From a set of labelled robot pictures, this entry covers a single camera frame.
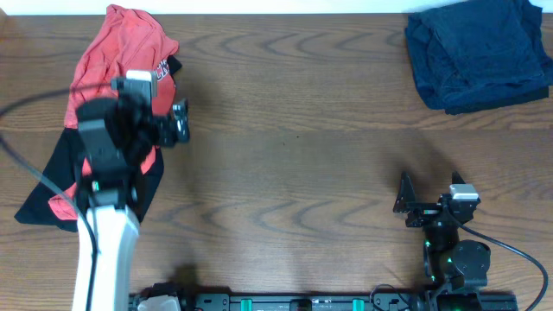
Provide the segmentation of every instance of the cloth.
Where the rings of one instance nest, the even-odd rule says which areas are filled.
[[[58,187],[71,189],[75,183],[72,163],[77,161],[82,150],[84,150],[84,145],[80,140],[79,132],[74,129],[64,129],[55,146],[54,153],[42,173]],[[163,176],[163,169],[162,152],[156,149],[156,161],[144,174],[144,198],[139,207],[140,213],[137,215],[141,222],[154,199],[157,186]],[[69,217],[69,215],[74,215],[73,213],[67,213],[65,217],[62,214],[62,217],[58,217],[59,215],[56,215],[48,205],[48,199],[53,195],[54,193],[50,189],[39,183],[16,213],[16,220],[22,224],[56,225],[61,230],[76,232],[77,221]]]
[[[473,0],[409,16],[405,34],[424,103],[476,111],[520,104],[522,95],[550,85],[541,22],[542,9],[528,0]]]
[[[543,87],[535,91],[530,91],[522,95],[518,95],[512,98],[503,98],[485,103],[474,103],[468,105],[454,106],[446,108],[445,112],[449,115],[458,115],[461,113],[470,113],[476,111],[484,111],[490,109],[496,109],[499,107],[507,107],[510,105],[518,105],[528,103],[531,101],[548,98],[550,96],[549,87]]]
[[[173,73],[182,64],[173,56],[179,44],[168,38],[162,27],[148,13],[128,10],[117,5],[107,8],[105,21],[99,34],[81,57],[71,87],[108,83],[112,78],[126,74],[129,69],[153,70],[157,74],[157,97],[152,100],[155,115],[166,115],[175,97]],[[56,144],[54,153],[44,169],[51,179],[69,197],[73,197],[76,184],[74,163],[84,145],[76,130],[76,109],[96,97],[116,97],[110,87],[74,92],[69,96],[65,117],[66,128]],[[141,165],[145,178],[145,198],[137,215],[142,221],[153,200],[162,178],[163,159],[158,148],[153,148]],[[83,163],[82,174],[88,175],[92,168]],[[57,225],[62,230],[76,231],[76,214],[73,208],[59,195],[39,183],[15,216],[24,224]]]

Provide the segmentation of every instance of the blue cloth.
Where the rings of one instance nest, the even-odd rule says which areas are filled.
[[[405,34],[424,103],[459,113],[536,99],[524,95],[553,82],[541,23],[542,9],[528,0],[472,0],[410,15]]]

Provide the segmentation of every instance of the wooden table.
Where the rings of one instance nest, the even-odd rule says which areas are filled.
[[[236,292],[368,292],[423,281],[422,233],[391,208],[408,169],[428,201],[451,171],[480,191],[470,226],[553,271],[553,101],[465,116],[418,97],[403,15],[159,16],[181,43],[177,97],[190,144],[163,151],[132,290],[168,279]],[[102,16],[11,17],[0,41],[2,105],[69,86]],[[553,16],[543,23],[553,54]],[[1,129],[43,168],[67,98]],[[36,182],[0,153],[0,308],[69,309],[76,234],[13,219]],[[472,238],[461,234],[462,238]],[[488,289],[525,308],[539,271],[492,246]],[[553,308],[553,295],[539,309]]]

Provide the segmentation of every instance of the folded navy cloth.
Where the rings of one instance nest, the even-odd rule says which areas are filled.
[[[424,103],[457,114],[549,96],[553,60],[541,23],[542,9],[528,0],[472,0],[409,16],[405,34]]]

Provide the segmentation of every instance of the black power cord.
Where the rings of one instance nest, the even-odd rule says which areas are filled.
[[[379,285],[377,285],[377,287],[375,287],[375,288],[371,291],[371,293],[369,294],[369,302],[372,303],[372,305],[374,306],[375,309],[377,309],[378,311],[384,311],[382,308],[380,308],[379,306],[377,306],[376,303],[374,303],[374,301],[372,300],[372,296],[373,296],[374,294],[376,294],[377,290],[379,290],[379,289],[380,289],[381,287],[383,287],[383,286],[386,286],[386,287],[389,287],[389,288],[393,289],[393,290],[396,292],[396,294],[397,294],[397,296],[399,297],[399,299],[401,299],[401,300],[407,305],[406,308],[399,309],[398,311],[406,311],[406,310],[408,310],[408,309],[410,308],[409,302],[399,293],[399,291],[398,291],[395,287],[391,286],[390,284],[379,284]]]
[[[96,84],[96,85],[89,85],[89,86],[81,86],[81,87],[75,87],[75,88],[69,88],[69,89],[61,89],[57,91],[51,91],[51,92],[45,92],[42,94],[29,96],[27,98],[23,98],[20,100],[17,100],[16,102],[6,105],[5,107],[0,110],[0,119],[2,119],[6,114],[9,112],[21,108],[25,105],[36,103],[39,100],[43,100],[46,98],[53,98],[60,95],[68,94],[71,92],[78,92],[78,91],[84,91],[91,88],[98,88],[98,87],[104,87],[104,86],[110,86],[109,83],[102,83],[102,84]],[[27,169],[33,177],[35,177],[39,182],[41,182],[44,186],[46,186],[48,189],[50,189],[53,193],[58,194],[61,196],[67,203],[69,203],[72,207],[75,213],[77,214],[78,218],[82,219],[83,223],[85,224],[86,231],[88,232],[88,235],[90,236],[90,241],[92,244],[92,267],[90,269],[90,282],[88,283],[88,293],[86,295],[86,311],[90,311],[91,305],[92,305],[92,288],[94,286],[94,274],[96,271],[96,262],[98,259],[98,243],[96,241],[96,238],[94,237],[94,232],[92,231],[92,228],[90,227],[90,224],[88,223],[88,220],[86,220],[86,216],[83,214],[83,212],[80,211],[80,209],[75,205],[73,200],[69,198],[63,190],[61,190],[53,181],[49,180],[46,176],[44,176],[41,171],[38,168],[35,168],[29,161],[27,161],[22,155],[20,155],[18,152],[16,152],[9,144],[6,142],[3,138],[2,131],[0,131],[0,145],[2,145],[2,149],[6,151],[8,156],[10,156],[17,164],[19,164],[22,168]]]
[[[451,211],[449,211],[449,207],[448,208],[444,208],[443,211],[449,216],[449,218],[455,223],[455,225],[457,225],[458,227],[460,227],[462,230],[478,237],[478,238],[481,238],[481,239],[484,239],[488,242],[491,242],[491,243],[494,243],[496,245],[499,245],[509,251],[512,251],[513,253],[517,254],[517,255],[520,255],[522,258],[530,261],[531,263],[534,263],[538,268],[539,270],[542,272],[542,275],[543,275],[543,285],[542,285],[542,289],[539,291],[539,294],[537,294],[537,297],[536,299],[534,300],[534,302],[526,309],[526,311],[530,311],[530,310],[533,310],[537,304],[542,300],[542,298],[545,296],[545,292],[547,291],[547,287],[549,285],[549,276],[547,275],[547,270],[543,267],[543,265],[538,262],[536,260],[536,258],[526,254],[525,252],[521,251],[521,250],[518,250],[508,244],[505,244],[501,241],[498,241],[496,240],[495,238],[490,238],[488,237],[487,235],[484,235],[480,232],[476,232],[474,231],[473,229],[463,225],[459,220],[457,220],[457,218],[451,213]]]

